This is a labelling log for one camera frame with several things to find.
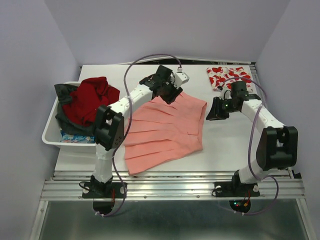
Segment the pink skirt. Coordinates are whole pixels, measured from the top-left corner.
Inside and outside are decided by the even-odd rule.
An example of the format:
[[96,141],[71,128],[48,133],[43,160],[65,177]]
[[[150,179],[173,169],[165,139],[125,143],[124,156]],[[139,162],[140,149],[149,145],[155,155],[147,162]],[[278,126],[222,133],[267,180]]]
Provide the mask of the pink skirt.
[[206,101],[183,92],[172,104],[156,97],[135,111],[124,141],[129,174],[201,151],[206,108]]

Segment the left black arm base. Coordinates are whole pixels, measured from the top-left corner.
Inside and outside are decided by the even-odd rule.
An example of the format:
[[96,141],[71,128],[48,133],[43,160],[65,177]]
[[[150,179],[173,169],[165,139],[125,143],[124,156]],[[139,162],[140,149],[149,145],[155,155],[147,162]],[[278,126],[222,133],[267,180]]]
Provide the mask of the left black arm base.
[[121,199],[126,198],[127,183],[107,182],[102,186],[93,185],[89,181],[81,181],[82,198],[84,199]]

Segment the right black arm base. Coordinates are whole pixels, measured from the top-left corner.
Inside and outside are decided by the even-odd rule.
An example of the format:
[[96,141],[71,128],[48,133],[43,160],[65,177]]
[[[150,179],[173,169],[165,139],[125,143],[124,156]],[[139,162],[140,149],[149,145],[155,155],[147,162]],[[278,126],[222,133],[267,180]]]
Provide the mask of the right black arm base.
[[211,195],[217,198],[259,197],[260,191],[257,183],[234,186],[231,181],[216,181]]

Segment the red poppy print skirt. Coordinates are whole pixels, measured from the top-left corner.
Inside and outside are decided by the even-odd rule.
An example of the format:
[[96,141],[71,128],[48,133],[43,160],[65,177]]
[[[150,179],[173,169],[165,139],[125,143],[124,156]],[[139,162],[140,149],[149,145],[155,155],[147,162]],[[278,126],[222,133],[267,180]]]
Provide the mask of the red poppy print skirt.
[[206,69],[208,80],[213,91],[219,91],[219,87],[227,87],[231,90],[231,83],[244,81],[249,93],[253,92],[252,76],[243,66],[211,66]]

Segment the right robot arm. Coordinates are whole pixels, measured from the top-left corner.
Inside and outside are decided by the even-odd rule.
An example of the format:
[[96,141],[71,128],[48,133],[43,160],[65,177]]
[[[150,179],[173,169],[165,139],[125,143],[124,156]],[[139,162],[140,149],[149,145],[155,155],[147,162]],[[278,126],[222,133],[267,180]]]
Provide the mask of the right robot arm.
[[270,170],[284,170],[297,163],[298,130],[277,120],[264,106],[262,99],[249,93],[243,80],[218,86],[220,95],[214,97],[206,117],[208,121],[226,120],[231,113],[240,112],[251,122],[251,134],[260,133],[255,158],[248,159],[246,167],[237,170],[231,181],[216,182],[216,197],[241,197],[246,193],[259,196],[258,182],[269,175]]

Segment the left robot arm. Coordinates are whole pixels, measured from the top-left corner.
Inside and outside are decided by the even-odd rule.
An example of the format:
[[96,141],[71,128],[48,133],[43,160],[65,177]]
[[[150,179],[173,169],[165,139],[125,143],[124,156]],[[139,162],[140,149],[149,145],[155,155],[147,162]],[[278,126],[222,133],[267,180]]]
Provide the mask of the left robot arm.
[[133,113],[145,103],[160,97],[171,104],[183,91],[182,85],[189,81],[182,66],[173,72],[160,65],[156,72],[139,81],[137,86],[120,100],[108,106],[101,105],[96,113],[93,127],[95,138],[95,167],[86,191],[96,198],[106,198],[112,191],[113,163],[117,149],[127,136]]

